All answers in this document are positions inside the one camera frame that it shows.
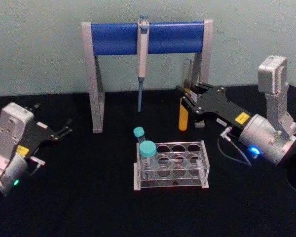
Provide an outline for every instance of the test tube rack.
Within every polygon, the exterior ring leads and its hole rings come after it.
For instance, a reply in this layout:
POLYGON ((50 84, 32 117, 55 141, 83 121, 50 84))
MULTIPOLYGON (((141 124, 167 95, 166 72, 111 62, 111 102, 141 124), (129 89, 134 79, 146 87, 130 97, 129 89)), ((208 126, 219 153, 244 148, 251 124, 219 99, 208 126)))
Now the test tube rack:
POLYGON ((157 153, 134 163, 134 190, 142 188, 201 186, 208 188, 209 161, 204 141, 156 143, 157 153))

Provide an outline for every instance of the cable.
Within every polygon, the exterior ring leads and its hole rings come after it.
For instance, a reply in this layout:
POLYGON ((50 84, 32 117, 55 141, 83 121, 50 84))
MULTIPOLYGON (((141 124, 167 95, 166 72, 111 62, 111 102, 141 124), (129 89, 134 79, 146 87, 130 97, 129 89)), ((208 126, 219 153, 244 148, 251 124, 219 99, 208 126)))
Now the cable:
POLYGON ((242 161, 242 160, 235 159, 235 158, 233 158, 233 157, 230 157, 230 156, 226 155, 226 154, 222 151, 222 149, 221 149, 221 146, 220 146, 220 137, 219 137, 219 138, 217 139, 217 147, 218 147, 218 150, 220 151, 220 153, 221 153, 224 157, 226 157, 226 158, 228 158, 228 159, 231 159, 231 160, 233 160, 233 161, 236 161, 236 162, 242 163, 242 164, 247 165, 247 166, 252 166, 251 162, 248 160, 248 158, 246 157, 246 155, 240 150, 240 148, 237 147, 237 145, 234 144, 233 141, 230 140, 230 141, 228 141, 228 142, 230 142, 230 143, 234 146, 234 148, 237 149, 237 151, 243 156, 243 158, 246 160, 246 162, 244 162, 244 161, 242 161))
POLYGON ((228 135, 233 137, 233 138, 237 138, 235 135, 232 135, 231 133, 229 133, 228 135))
POLYGON ((39 147, 36 148, 36 150, 33 152, 32 155, 35 156, 35 154, 38 152, 38 150, 39 150, 39 147))
POLYGON ((36 166, 36 168, 32 171, 32 173, 29 173, 29 176, 31 177, 33 174, 35 174, 36 171, 38 171, 39 167, 36 166))

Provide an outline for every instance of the test tube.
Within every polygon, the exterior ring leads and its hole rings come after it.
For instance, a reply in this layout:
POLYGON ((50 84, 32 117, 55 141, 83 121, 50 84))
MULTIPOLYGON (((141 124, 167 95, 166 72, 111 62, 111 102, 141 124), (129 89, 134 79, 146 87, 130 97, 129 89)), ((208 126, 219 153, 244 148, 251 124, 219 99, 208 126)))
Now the test tube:
POLYGON ((154 170, 151 167, 151 160, 155 159, 156 145, 152 141, 144 141, 139 145, 141 155, 141 172, 144 179, 153 179, 154 170))
MULTIPOLYGON (((182 71, 182 86, 186 93, 190 93, 191 88, 191 65, 192 61, 189 58, 186 58, 183 62, 183 71, 182 71)), ((188 111, 181 104, 182 99, 180 100, 180 113, 179 113, 179 130, 185 131, 187 129, 188 121, 188 111)))
POLYGON ((134 132, 135 137, 137 137, 139 144, 141 144, 142 142, 144 142, 146 140, 145 131, 142 127, 136 127, 133 132, 134 132))

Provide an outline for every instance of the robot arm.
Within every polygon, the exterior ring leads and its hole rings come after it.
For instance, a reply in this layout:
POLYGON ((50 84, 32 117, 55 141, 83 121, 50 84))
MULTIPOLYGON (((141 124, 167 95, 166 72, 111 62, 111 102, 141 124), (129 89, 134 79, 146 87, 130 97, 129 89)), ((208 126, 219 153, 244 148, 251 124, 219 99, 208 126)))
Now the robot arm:
POLYGON ((70 132, 68 126, 54 132, 15 103, 5 106, 0 114, 0 199, 26 171, 29 160, 37 163, 37 169, 45 164, 33 157, 43 143, 55 144, 70 132))
POLYGON ((296 123, 286 110, 286 63, 284 57, 269 56, 259 67, 259 91, 267 98, 267 119, 230 102, 223 86, 202 82, 191 89, 199 95, 197 102, 185 93, 182 105, 195 121, 215 120, 256 155, 287 168, 288 181, 296 189, 296 123))

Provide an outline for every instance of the light blue wall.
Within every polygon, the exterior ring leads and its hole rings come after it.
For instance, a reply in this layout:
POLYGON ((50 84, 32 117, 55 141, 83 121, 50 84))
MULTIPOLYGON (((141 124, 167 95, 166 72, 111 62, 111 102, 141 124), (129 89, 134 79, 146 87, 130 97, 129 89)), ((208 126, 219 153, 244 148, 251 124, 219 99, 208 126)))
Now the light blue wall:
MULTIPOLYGON (((86 92, 81 21, 214 20, 210 83, 257 83, 270 54, 296 84, 296 0, 0 0, 0 95, 86 92)), ((146 89, 174 88, 191 55, 149 55, 146 89)), ((108 91, 137 90, 136 56, 99 58, 108 91)))

